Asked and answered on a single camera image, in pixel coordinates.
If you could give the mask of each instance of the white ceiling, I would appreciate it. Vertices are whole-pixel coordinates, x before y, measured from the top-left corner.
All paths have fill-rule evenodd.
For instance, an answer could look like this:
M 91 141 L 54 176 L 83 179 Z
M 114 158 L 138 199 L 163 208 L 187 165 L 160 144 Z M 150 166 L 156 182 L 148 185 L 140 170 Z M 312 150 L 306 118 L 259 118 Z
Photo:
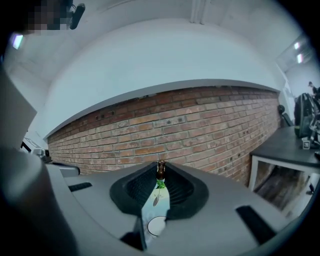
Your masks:
M 299 48 L 295 49 L 294 44 L 299 43 Z M 299 65 L 297 55 L 302 54 L 303 63 L 309 62 L 316 57 L 315 49 L 311 46 L 309 38 L 302 34 L 287 49 L 285 49 L 277 58 L 276 63 L 285 73 L 294 66 Z
M 74 0 L 73 4 L 84 3 L 86 10 L 75 30 L 62 30 L 32 34 L 23 38 L 19 50 L 12 47 L 5 61 L 9 70 L 21 66 L 46 85 L 79 53 L 81 49 L 102 35 L 120 27 L 152 19 L 190 19 L 192 0 Z M 292 25 L 287 38 L 281 38 L 279 46 L 276 33 L 278 22 L 284 13 L 272 0 L 211 0 L 205 11 L 206 25 L 215 24 L 233 31 L 250 40 L 261 52 L 273 60 L 292 43 L 300 31 L 290 18 L 285 22 Z

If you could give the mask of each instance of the white wall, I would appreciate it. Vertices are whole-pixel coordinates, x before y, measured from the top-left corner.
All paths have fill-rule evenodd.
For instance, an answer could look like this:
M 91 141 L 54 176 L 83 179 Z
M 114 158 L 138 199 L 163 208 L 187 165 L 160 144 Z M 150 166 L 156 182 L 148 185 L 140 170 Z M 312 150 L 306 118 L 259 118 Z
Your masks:
M 316 58 L 290 68 L 285 75 L 295 97 L 303 93 L 313 93 L 312 89 L 308 87 L 310 81 L 314 86 L 320 87 L 320 70 Z
M 35 117 L 31 124 L 29 123 L 27 129 L 29 137 L 32 137 L 37 141 L 37 144 L 47 149 L 47 142 L 37 134 L 37 131 L 41 129 L 42 125 L 41 114 L 47 100 L 49 83 L 32 73 L 22 63 L 16 62 L 19 54 L 19 50 L 11 46 L 8 47 L 5 53 L 4 70 L 15 88 L 35 110 Z
M 272 90 L 283 86 L 255 48 L 234 33 L 184 19 L 144 21 L 114 30 L 82 50 L 53 81 L 38 133 L 46 137 L 96 109 L 178 89 L 163 84 L 199 79 L 243 81 Z

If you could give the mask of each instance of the black backpack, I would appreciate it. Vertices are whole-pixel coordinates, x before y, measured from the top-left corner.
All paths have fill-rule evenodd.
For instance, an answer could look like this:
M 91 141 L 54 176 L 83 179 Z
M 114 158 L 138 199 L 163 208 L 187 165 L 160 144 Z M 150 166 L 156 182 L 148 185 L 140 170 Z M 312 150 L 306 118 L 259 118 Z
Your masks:
M 309 126 L 313 116 L 313 99 L 308 93 L 303 93 L 296 99 L 294 107 L 294 132 L 298 138 L 311 135 Z

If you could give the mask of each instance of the brick wall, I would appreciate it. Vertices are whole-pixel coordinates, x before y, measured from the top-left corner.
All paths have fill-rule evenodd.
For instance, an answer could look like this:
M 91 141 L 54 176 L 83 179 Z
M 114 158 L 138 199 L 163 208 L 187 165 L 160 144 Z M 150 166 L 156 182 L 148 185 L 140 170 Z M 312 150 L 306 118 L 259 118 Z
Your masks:
M 275 92 L 246 87 L 173 90 L 85 115 L 48 146 L 84 174 L 164 159 L 247 185 L 249 152 L 279 127 L 278 104 Z

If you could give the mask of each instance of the black rubber gasket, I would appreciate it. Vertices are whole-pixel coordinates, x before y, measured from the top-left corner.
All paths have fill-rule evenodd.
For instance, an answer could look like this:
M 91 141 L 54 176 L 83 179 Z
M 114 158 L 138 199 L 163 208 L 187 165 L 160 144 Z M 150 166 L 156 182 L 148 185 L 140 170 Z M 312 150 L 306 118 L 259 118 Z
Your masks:
M 251 206 L 241 206 L 235 210 L 260 245 L 276 235 Z
M 78 191 L 78 190 L 83 190 L 89 187 L 92 187 L 92 184 L 90 182 L 84 182 L 84 183 L 79 183 L 75 185 L 68 186 L 71 192 Z
M 110 197 L 120 211 L 141 217 L 141 209 L 154 190 L 157 162 L 118 179 L 110 188 Z
M 156 186 L 157 163 L 153 162 L 117 180 L 110 188 L 110 197 L 125 214 L 141 217 L 141 209 Z M 170 196 L 167 220 L 180 220 L 195 215 L 207 202 L 209 190 L 200 179 L 165 164 L 165 186 Z
M 207 185 L 171 163 L 165 164 L 164 184 L 170 195 L 167 220 L 191 218 L 206 204 L 209 198 Z

